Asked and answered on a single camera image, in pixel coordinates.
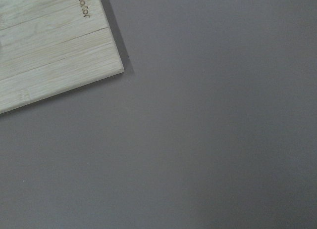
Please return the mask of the wooden cutting board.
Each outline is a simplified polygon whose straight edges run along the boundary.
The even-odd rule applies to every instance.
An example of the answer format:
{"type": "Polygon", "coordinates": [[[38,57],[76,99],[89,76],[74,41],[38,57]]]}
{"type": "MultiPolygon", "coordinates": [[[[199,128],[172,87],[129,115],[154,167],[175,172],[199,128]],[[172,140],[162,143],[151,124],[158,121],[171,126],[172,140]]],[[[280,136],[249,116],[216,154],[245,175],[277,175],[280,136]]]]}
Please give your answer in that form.
{"type": "Polygon", "coordinates": [[[101,0],[0,0],[0,111],[124,71],[101,0]]]}

